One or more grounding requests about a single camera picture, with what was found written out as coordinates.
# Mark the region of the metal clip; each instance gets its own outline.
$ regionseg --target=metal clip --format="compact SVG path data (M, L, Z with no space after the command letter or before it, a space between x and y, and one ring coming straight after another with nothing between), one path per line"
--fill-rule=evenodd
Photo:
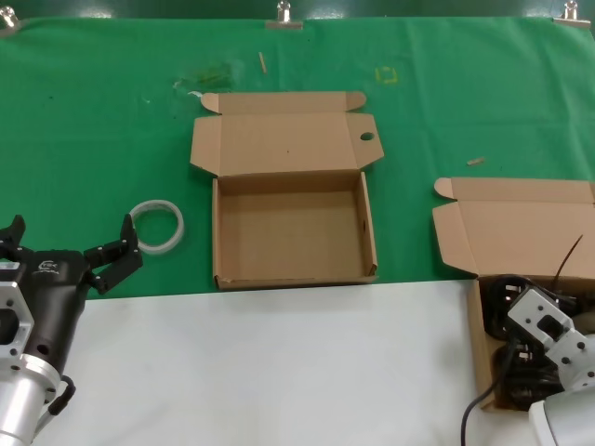
M564 13L561 18L555 18L555 23L562 25L575 26L577 28L590 28L590 20L578 19L578 3L575 0L570 0L564 4Z
M304 24L301 21L291 21L291 5L287 0L281 0L277 4L277 21L268 20L266 27L270 30L303 30Z
M12 7L0 7L0 17L2 17L6 25L4 30L0 30L0 37L12 34L20 28L20 21Z

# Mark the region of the robot arm in box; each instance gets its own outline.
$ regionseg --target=robot arm in box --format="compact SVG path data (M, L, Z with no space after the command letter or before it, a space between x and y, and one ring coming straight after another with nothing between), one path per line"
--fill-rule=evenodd
M529 287L509 311L522 332L543 346L558 366L564 390L531 406L541 446L595 444L595 336L583 336L573 320L541 290Z

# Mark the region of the wooden stick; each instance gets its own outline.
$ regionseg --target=wooden stick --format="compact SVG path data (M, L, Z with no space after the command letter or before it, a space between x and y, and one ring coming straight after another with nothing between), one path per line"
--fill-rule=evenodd
M467 161L467 165L476 165L476 164L481 164L485 161L484 157L481 158L475 158L474 160L469 160Z
M262 56L261 52L258 52L258 57L260 58L260 66L262 67L262 72L265 74L267 73L267 65L264 63L264 56Z

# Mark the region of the robotic arm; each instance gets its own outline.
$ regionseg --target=robotic arm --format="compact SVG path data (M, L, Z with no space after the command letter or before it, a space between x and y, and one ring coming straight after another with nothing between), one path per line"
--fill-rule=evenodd
M130 215L119 240L84 253L35 252L20 246L24 231L21 216L0 230L0 446L29 446L73 395L62 373L88 291L103 295L142 266Z
M595 444L595 335L583 336L573 320L535 287L525 289L509 310L522 332L543 346L558 366L564 387L529 410L541 446Z

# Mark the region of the cardboard box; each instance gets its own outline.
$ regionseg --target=cardboard box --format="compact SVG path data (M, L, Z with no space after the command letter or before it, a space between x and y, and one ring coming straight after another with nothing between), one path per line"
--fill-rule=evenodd
M205 94L191 163L213 181L219 288L368 283L377 257L365 175L384 153L359 92Z
M468 297L469 331L478 392L496 376L492 358L504 343L483 329L481 295L495 276L518 274L551 283L566 262L565 291L592 290L595 280L593 184L503 178L440 178L434 189L456 200L433 210L445 264L477 275ZM514 409L493 394L485 409Z

